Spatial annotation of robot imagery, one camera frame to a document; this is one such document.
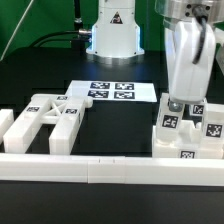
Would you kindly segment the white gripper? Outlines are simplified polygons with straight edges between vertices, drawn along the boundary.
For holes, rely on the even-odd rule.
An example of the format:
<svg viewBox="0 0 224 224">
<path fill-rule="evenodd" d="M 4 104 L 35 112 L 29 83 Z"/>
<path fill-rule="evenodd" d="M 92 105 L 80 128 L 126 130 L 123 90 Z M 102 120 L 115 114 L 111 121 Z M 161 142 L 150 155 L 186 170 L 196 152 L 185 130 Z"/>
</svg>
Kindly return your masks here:
<svg viewBox="0 0 224 224">
<path fill-rule="evenodd" d="M 200 59 L 193 63 L 199 48 L 202 27 L 195 19 L 178 21 L 174 29 L 165 29 L 168 69 L 169 110 L 181 112 L 185 104 L 202 101 L 207 93 L 213 66 L 216 40 L 209 24 Z"/>
</svg>

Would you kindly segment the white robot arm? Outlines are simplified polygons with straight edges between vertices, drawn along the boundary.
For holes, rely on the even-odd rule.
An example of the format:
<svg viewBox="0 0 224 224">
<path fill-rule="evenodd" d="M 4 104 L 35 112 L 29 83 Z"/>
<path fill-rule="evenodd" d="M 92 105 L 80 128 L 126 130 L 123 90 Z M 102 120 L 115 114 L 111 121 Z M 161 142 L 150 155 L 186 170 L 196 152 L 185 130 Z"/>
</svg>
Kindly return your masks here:
<svg viewBox="0 0 224 224">
<path fill-rule="evenodd" d="M 156 0 L 164 17 L 169 109 L 204 100 L 215 55 L 211 28 L 222 0 Z M 144 54 L 135 0 L 99 0 L 98 20 L 91 30 L 87 54 L 104 63 L 120 63 Z"/>
</svg>

